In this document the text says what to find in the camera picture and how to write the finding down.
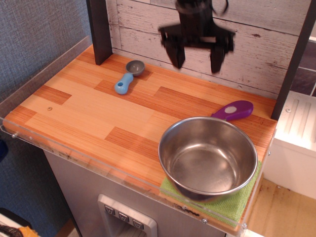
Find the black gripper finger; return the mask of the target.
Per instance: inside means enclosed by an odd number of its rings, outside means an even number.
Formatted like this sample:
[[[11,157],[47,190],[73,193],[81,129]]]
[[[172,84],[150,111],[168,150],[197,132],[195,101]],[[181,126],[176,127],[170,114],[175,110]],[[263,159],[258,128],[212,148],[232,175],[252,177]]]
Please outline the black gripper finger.
[[[185,61],[184,47],[174,45],[171,42],[166,42],[164,46],[172,65],[177,69],[181,69]]]
[[[227,50],[223,46],[214,46],[210,50],[211,72],[220,72]]]

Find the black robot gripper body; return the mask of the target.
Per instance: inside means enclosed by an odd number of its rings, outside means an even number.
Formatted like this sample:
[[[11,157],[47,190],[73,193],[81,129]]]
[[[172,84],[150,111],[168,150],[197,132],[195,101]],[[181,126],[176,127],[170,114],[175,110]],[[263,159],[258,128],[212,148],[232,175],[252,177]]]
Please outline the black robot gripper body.
[[[214,47],[225,53],[234,50],[235,33],[215,24],[211,7],[177,10],[180,23],[158,29],[164,47]]]

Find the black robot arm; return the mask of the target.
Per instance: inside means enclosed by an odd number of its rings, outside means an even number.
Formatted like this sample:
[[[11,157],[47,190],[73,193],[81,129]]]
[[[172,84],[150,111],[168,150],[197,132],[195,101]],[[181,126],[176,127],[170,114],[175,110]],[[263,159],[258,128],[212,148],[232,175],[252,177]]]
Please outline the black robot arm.
[[[182,68],[186,47],[204,48],[210,49],[211,72],[220,72],[225,55],[234,50],[235,32],[215,24],[210,0],[177,0],[175,7],[180,23],[158,29],[172,65]]]

